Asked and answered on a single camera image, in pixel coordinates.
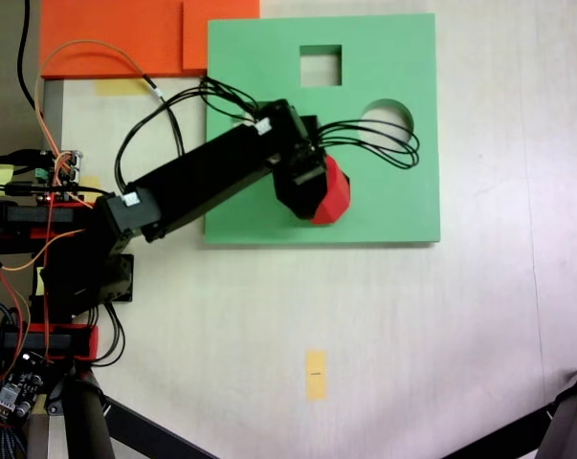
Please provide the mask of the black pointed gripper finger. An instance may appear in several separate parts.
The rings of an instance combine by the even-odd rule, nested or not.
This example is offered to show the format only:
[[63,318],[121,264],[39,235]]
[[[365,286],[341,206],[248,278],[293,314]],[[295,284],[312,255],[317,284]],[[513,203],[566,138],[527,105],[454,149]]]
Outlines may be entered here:
[[307,171],[276,170],[273,182],[277,199],[301,220],[311,220],[328,191],[326,168]]

